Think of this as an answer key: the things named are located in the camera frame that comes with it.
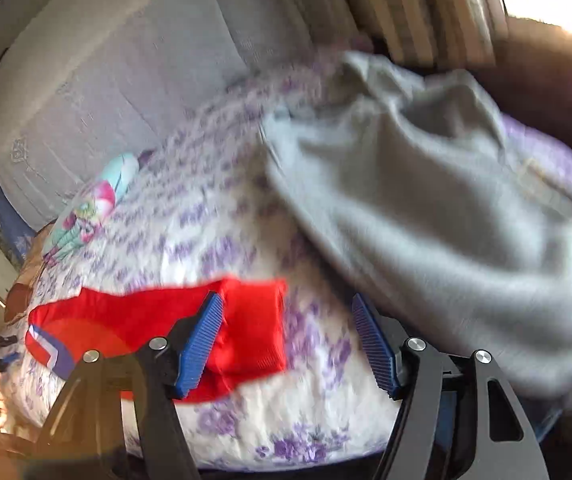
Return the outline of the red blue white track pants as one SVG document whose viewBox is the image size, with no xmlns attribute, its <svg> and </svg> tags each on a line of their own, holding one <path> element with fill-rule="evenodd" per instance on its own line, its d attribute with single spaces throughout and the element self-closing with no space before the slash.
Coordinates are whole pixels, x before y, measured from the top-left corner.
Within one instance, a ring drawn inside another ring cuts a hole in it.
<svg viewBox="0 0 572 480">
<path fill-rule="evenodd" d="M 31 310 L 25 345 L 37 362 L 65 380 L 87 350 L 114 358 L 138 350 L 152 338 L 169 336 L 177 321 L 198 312 L 210 292 L 222 299 L 222 324 L 199 384 L 185 401 L 211 402 L 245 382 L 283 372 L 284 280 L 222 278 L 126 295 L 83 288 L 75 297 Z"/>
</svg>

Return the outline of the brown orange pillow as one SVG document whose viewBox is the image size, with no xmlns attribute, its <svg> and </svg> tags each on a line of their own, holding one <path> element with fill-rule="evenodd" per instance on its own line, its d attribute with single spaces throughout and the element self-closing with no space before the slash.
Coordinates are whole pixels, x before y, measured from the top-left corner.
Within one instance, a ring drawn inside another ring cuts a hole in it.
<svg viewBox="0 0 572 480">
<path fill-rule="evenodd" d="M 37 280 L 44 269 L 42 250 L 54 222 L 44 226 L 33 238 L 18 278 L 10 288 L 6 301 L 4 322 L 12 324 L 25 314 L 33 296 Z"/>
</svg>

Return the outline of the folded floral teal quilt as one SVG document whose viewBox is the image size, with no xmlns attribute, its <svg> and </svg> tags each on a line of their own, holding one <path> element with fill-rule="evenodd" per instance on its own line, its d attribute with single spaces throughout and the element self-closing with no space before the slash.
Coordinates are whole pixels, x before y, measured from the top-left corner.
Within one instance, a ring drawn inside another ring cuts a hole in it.
<svg viewBox="0 0 572 480">
<path fill-rule="evenodd" d="M 121 202 L 139 169 L 138 158 L 125 153 L 88 181 L 54 222 L 42 250 L 45 262 L 52 266 L 87 245 Z"/>
</svg>

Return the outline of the purple floral bed sheet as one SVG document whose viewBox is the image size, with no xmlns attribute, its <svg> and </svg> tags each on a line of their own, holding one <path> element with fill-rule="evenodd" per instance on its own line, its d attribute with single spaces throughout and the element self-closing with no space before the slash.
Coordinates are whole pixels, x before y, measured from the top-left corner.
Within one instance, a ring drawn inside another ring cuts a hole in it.
<svg viewBox="0 0 572 480">
<path fill-rule="evenodd" d="M 179 407 L 200 467 L 299 469 L 382 451 L 397 404 L 375 382 L 347 301 L 266 182 L 260 124 L 279 104 L 323 99 L 335 55 L 271 70 L 179 126 L 141 169 L 103 230 L 46 269 L 33 304 L 83 287 L 127 294 L 225 275 L 284 278 L 286 369 L 223 399 Z"/>
</svg>

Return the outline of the grey fleece blanket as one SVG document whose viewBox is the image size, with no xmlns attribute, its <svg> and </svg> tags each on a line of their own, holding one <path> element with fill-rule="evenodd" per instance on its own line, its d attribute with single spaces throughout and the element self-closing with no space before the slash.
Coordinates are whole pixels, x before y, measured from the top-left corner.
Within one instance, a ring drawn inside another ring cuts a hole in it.
<svg viewBox="0 0 572 480">
<path fill-rule="evenodd" d="M 260 128 L 269 182 L 356 289 L 517 392 L 572 410 L 572 186 L 464 72 L 345 54 L 316 105 Z"/>
</svg>

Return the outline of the white lace covered headboard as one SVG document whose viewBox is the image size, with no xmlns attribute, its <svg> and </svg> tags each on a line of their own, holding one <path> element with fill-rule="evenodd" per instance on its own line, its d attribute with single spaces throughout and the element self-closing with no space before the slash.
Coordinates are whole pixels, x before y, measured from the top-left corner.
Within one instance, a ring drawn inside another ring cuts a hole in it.
<svg viewBox="0 0 572 480">
<path fill-rule="evenodd" d="M 51 0 L 0 61 L 0 186 L 31 228 L 111 157 L 333 33 L 328 0 Z"/>
</svg>

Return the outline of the brown checked curtain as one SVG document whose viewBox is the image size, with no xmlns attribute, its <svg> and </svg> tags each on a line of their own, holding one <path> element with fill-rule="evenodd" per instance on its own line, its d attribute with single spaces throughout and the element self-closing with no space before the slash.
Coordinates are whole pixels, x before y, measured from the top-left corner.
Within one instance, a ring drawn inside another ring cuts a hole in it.
<svg viewBox="0 0 572 480">
<path fill-rule="evenodd" d="M 496 62 L 507 36 L 503 0 L 348 0 L 360 29 L 385 41 L 392 61 L 415 68 L 474 68 Z"/>
</svg>

